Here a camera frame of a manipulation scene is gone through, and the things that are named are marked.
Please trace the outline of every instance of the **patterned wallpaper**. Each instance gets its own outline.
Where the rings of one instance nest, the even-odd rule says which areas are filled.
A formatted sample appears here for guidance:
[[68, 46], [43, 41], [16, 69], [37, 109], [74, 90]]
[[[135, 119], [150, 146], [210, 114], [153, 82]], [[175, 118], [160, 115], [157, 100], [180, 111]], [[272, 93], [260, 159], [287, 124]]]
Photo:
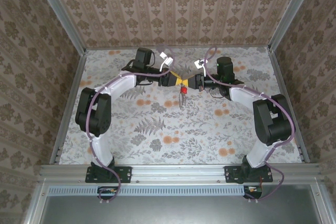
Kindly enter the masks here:
[[308, 154], [336, 206], [336, 0], [304, 0], [276, 55]]
[[87, 48], [266, 45], [290, 0], [61, 0]]
[[0, 223], [29, 206], [78, 59], [47, 0], [0, 0]]

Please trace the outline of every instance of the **wire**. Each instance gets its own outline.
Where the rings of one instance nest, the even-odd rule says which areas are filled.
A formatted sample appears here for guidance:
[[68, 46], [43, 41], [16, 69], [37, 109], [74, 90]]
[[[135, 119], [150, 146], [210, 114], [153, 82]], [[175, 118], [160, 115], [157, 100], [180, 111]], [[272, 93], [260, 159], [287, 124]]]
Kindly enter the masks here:
[[281, 180], [280, 180], [279, 184], [273, 189], [273, 191], [271, 191], [268, 195], [265, 195], [265, 196], [263, 196], [263, 197], [261, 197], [261, 198], [259, 198], [259, 199], [256, 199], [256, 198], [253, 197], [252, 195], [245, 193], [246, 196], [250, 197], [251, 199], [254, 199], [255, 201], [264, 200], [264, 199], [267, 199], [268, 197], [270, 197], [272, 194], [274, 194], [274, 193], [280, 188], [280, 186], [282, 185], [282, 183], [283, 183], [284, 180], [285, 180], [285, 175], [283, 174], [282, 171], [280, 171], [279, 169], [276, 169], [275, 167], [271, 166], [271, 165], [268, 164], [267, 162], [266, 162], [266, 165], [267, 165], [269, 168], [271, 168], [272, 170], [275, 170], [275, 171], [277, 171], [278, 173], [280, 173], [280, 174], [281, 174]]
[[[209, 55], [210, 51], [211, 51], [213, 48], [214, 48], [215, 50], [213, 51], [212, 55], [208, 58], [208, 55]], [[280, 186], [282, 185], [282, 182], [284, 182], [283, 180], [285, 179], [285, 175], [283, 174], [283, 172], [281, 172], [280, 170], [278, 170], [278, 169], [272, 167], [272, 166], [271, 166], [270, 164], [268, 164], [266, 161], [270, 158], [270, 156], [273, 154], [273, 152], [275, 151], [275, 149], [276, 149], [277, 147], [282, 146], [282, 145], [284, 145], [284, 144], [288, 144], [288, 143], [294, 138], [294, 136], [295, 136], [294, 122], [293, 122], [292, 118], [290, 117], [289, 113], [288, 113], [288, 112], [287, 112], [287, 111], [286, 111], [286, 110], [285, 110], [285, 109], [284, 109], [278, 102], [276, 102], [275, 100], [273, 100], [271, 97], [265, 95], [264, 93], [260, 93], [259, 91], [256, 91], [256, 90], [254, 90], [254, 89], [251, 89], [251, 88], [249, 88], [249, 87], [247, 87], [247, 86], [243, 86], [243, 85], [232, 85], [232, 84], [228, 84], [228, 83], [223, 83], [223, 82], [217, 81], [215, 78], [213, 78], [213, 77], [211, 76], [211, 74], [209, 73], [209, 70], [208, 70], [208, 68], [207, 68], [206, 62], [207, 62], [207, 60], [210, 60], [211, 58], [213, 58], [213, 57], [215, 56], [216, 52], [217, 52], [217, 47], [216, 47], [216, 46], [212, 46], [212, 47], [210, 47], [210, 48], [208, 49], [208, 51], [206, 52], [206, 54], [205, 54], [205, 56], [204, 56], [204, 68], [205, 68], [205, 72], [206, 72], [206, 74], [209, 76], [210, 79], [212, 79], [214, 82], [216, 82], [216, 83], [218, 83], [218, 84], [220, 84], [220, 85], [229, 86], [229, 87], [239, 87], [239, 88], [242, 88], [242, 89], [246, 89], [246, 90], [248, 90], [248, 91], [250, 91], [250, 92], [252, 92], [252, 93], [254, 93], [254, 94], [256, 94], [256, 95], [259, 95], [259, 96], [261, 96], [261, 97], [266, 98], [267, 100], [269, 100], [270, 102], [272, 102], [275, 106], [277, 106], [277, 107], [284, 113], [284, 115], [286, 116], [286, 118], [288, 119], [288, 122], [289, 122], [289, 124], [290, 124], [291, 134], [290, 134], [290, 136], [288, 137], [288, 139], [285, 140], [285, 141], [283, 141], [283, 142], [280, 142], [280, 143], [274, 145], [273, 148], [271, 149], [271, 151], [270, 151], [270, 152], [266, 155], [266, 157], [265, 157], [265, 164], [266, 164], [269, 168], [271, 168], [271, 169], [273, 169], [273, 170], [279, 172], [279, 173], [282, 175], [282, 179], [281, 179], [280, 183], [276, 186], [276, 188], [275, 188], [272, 192], [270, 192], [268, 195], [266, 195], [265, 197], [262, 197], [262, 198], [260, 198], [260, 199], [258, 199], [258, 200], [266, 199], [266, 198], [268, 198], [269, 196], [271, 196], [273, 193], [275, 193], [276, 190], [278, 190], [278, 189], [280, 188]]]
[[[117, 77], [115, 77], [113, 80], [109, 81], [105, 86], [103, 86], [101, 89], [99, 89], [95, 95], [92, 97], [92, 100], [90, 102], [90, 105], [89, 105], [89, 108], [88, 108], [88, 114], [87, 114], [87, 117], [86, 117], [86, 124], [85, 124], [85, 129], [86, 129], [86, 135], [87, 137], [89, 138], [90, 140], [90, 148], [91, 148], [91, 151], [92, 151], [92, 154], [93, 154], [93, 157], [95, 158], [95, 160], [97, 161], [97, 163], [103, 167], [104, 169], [110, 171], [118, 180], [118, 188], [117, 188], [117, 191], [115, 192], [115, 194], [109, 199], [109, 201], [111, 200], [114, 200], [115, 197], [117, 196], [117, 194], [119, 193], [120, 191], [120, 187], [121, 187], [121, 180], [120, 180], [120, 177], [118, 176], [118, 174], [108, 168], [106, 165], [104, 165], [97, 157], [96, 155], [96, 152], [95, 150], [93, 149], [93, 137], [91, 136], [90, 134], [90, 131], [89, 131], [89, 121], [90, 121], [90, 115], [91, 115], [91, 111], [92, 111], [92, 108], [93, 108], [93, 105], [98, 97], [98, 95], [105, 89], [108, 89], [112, 84], [114, 84], [117, 80], [123, 78], [123, 77], [126, 77], [126, 76], [133, 76], [133, 75], [136, 75], [136, 76], [147, 76], [147, 77], [161, 77], [161, 76], [164, 76], [166, 75], [167, 73], [169, 73], [171, 71], [171, 69], [174, 67], [174, 64], [175, 64], [175, 53], [174, 51], [168, 47], [167, 45], [162, 45], [163, 48], [158, 48], [158, 51], [164, 51], [164, 47], [166, 47], [170, 52], [171, 52], [171, 57], [173, 58], [173, 62], [172, 64], [170, 65], [170, 67], [168, 68], [167, 71], [163, 72], [163, 73], [158, 73], [158, 74], [149, 74], [149, 73], [123, 73], [123, 74], [120, 74], [118, 75]], [[107, 201], [107, 200], [103, 200], [100, 195], [98, 196], [99, 199], [101, 200], [101, 202], [103, 201]]]
[[210, 89], [209, 89], [209, 94], [211, 95], [212, 98], [216, 98], [216, 99], [224, 98], [224, 96], [222, 96], [222, 97], [214, 97], [214, 96], [211, 94], [211, 92], [210, 92], [210, 90], [213, 90], [213, 89], [215, 89], [215, 88], [210, 88]]
[[[213, 48], [215, 48], [215, 50], [214, 50], [213, 54], [208, 58], [208, 54], [209, 54], [209, 52]], [[238, 87], [238, 88], [241, 88], [241, 89], [246, 89], [246, 90], [248, 90], [248, 91], [250, 91], [250, 92], [252, 92], [252, 93], [254, 93], [254, 94], [256, 94], [256, 95], [258, 95], [260, 97], [266, 98], [267, 100], [269, 100], [270, 102], [272, 102], [276, 107], [278, 107], [284, 113], [284, 115], [286, 116], [286, 118], [288, 119], [288, 122], [289, 122], [290, 127], [291, 127], [291, 134], [290, 134], [290, 136], [288, 137], [287, 140], [285, 140], [283, 142], [280, 142], [280, 143], [276, 144], [275, 146], [273, 146], [272, 150], [268, 153], [268, 155], [265, 158], [265, 161], [267, 161], [269, 159], [269, 157], [273, 154], [274, 150], [277, 147], [289, 143], [294, 138], [294, 136], [295, 136], [295, 127], [294, 127], [293, 120], [290, 117], [289, 113], [278, 102], [276, 102], [275, 100], [273, 100], [271, 97], [265, 95], [264, 93], [260, 93], [259, 91], [256, 91], [254, 89], [251, 89], [251, 88], [249, 88], [247, 86], [243, 86], [243, 85], [233, 85], [233, 84], [223, 83], [223, 82], [217, 81], [215, 78], [213, 78], [211, 76], [211, 74], [209, 73], [209, 70], [207, 68], [206, 60], [210, 60], [211, 58], [213, 58], [215, 56], [216, 52], [217, 52], [217, 47], [216, 46], [212, 46], [212, 47], [210, 47], [208, 49], [208, 51], [206, 52], [205, 57], [204, 57], [204, 68], [205, 68], [206, 74], [209, 76], [210, 79], [212, 79], [214, 82], [216, 82], [216, 83], [218, 83], [220, 85], [224, 85], [224, 86], [228, 86], [228, 87]]]
[[153, 55], [154, 55], [154, 63], [153, 64], [151, 64], [149, 67], [151, 68], [151, 67], [153, 67], [154, 66], [154, 64], [155, 64], [155, 53], [152, 51], [152, 53], [153, 53]]
[[131, 63], [133, 63], [133, 62], [135, 62], [135, 60], [133, 59], [133, 60], [130, 60], [128, 63], [127, 63], [127, 65], [126, 65], [126, 67], [128, 67]]

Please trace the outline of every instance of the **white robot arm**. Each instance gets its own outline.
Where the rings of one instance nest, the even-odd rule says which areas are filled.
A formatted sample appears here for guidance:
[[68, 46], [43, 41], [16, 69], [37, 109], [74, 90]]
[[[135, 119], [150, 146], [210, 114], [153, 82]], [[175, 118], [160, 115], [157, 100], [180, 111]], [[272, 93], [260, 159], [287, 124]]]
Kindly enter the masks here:
[[[161, 73], [162, 68], [159, 70], [147, 67], [150, 62], [151, 54], [151, 50], [139, 48], [132, 67], [128, 64], [123, 68], [123, 71]], [[217, 74], [212, 75], [212, 77], [229, 84], [242, 84], [242, 82], [235, 79], [233, 64], [228, 57], [220, 57], [217, 59]], [[274, 107], [268, 100], [263, 99], [263, 97], [255, 95], [242, 87], [225, 87], [215, 83], [208, 76], [203, 74], [196, 74], [187, 80], [179, 79], [178, 76], [172, 72], [159, 78], [131, 74], [119, 78], [112, 85], [108, 86], [108, 88], [105, 86], [97, 87], [95, 89], [85, 88], [80, 97], [76, 113], [76, 123], [80, 125], [82, 131], [86, 131], [88, 105], [91, 103], [92, 97], [96, 92], [103, 88], [103, 91], [100, 92], [96, 100], [97, 108], [92, 110], [90, 115], [89, 131], [94, 135], [94, 138], [92, 139], [94, 152], [104, 166], [109, 166], [111, 163], [114, 164], [110, 146], [108, 145], [108, 141], [104, 139], [104, 133], [111, 123], [111, 103], [124, 92], [135, 87], [143, 80], [157, 81], [160, 86], [164, 87], [184, 83], [187, 87], [199, 89], [200, 91], [205, 88], [219, 88], [223, 97], [241, 103], [251, 109], [254, 112], [255, 129], [259, 140], [256, 141], [251, 151], [243, 159], [241, 170], [244, 170], [244, 173], [250, 173], [251, 170], [256, 169], [261, 170], [263, 167], [265, 168], [266, 159], [269, 157], [272, 149], [274, 149], [281, 141], [286, 140], [291, 134], [291, 127], [288, 119], [280, 110], [278, 110], [278, 108]], [[283, 95], [279, 94], [272, 98], [289, 112], [286, 99]]]

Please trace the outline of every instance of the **floral tablecloth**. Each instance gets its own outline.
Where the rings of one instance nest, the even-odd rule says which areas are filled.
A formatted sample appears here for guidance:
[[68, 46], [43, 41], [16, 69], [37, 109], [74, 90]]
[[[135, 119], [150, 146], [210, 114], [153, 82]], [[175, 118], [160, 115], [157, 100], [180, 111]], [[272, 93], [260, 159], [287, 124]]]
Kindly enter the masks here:
[[[174, 49], [174, 71], [182, 78], [196, 73], [194, 61], [204, 57], [206, 48]], [[75, 123], [80, 92], [100, 86], [115, 77], [136, 49], [87, 51], [76, 103], [62, 149], [60, 164], [89, 164], [92, 153], [84, 132]], [[268, 95], [279, 87], [266, 48], [219, 48], [208, 67], [216, 73], [216, 58], [229, 56], [236, 78]], [[155, 67], [161, 64], [156, 58]], [[258, 140], [252, 111], [226, 99], [214, 99], [208, 90], [187, 90], [179, 106], [180, 87], [135, 87], [112, 104], [112, 123], [107, 131], [117, 164], [226, 164], [241, 163]], [[212, 90], [213, 96], [220, 96]], [[276, 150], [271, 163], [301, 162], [294, 141]]]

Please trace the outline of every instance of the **red object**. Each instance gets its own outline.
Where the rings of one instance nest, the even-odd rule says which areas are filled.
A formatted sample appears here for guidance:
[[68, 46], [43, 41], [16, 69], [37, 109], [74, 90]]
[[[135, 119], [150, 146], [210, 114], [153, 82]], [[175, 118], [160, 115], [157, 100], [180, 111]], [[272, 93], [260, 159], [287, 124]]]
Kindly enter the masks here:
[[187, 88], [186, 87], [181, 87], [181, 93], [182, 94], [187, 94]]

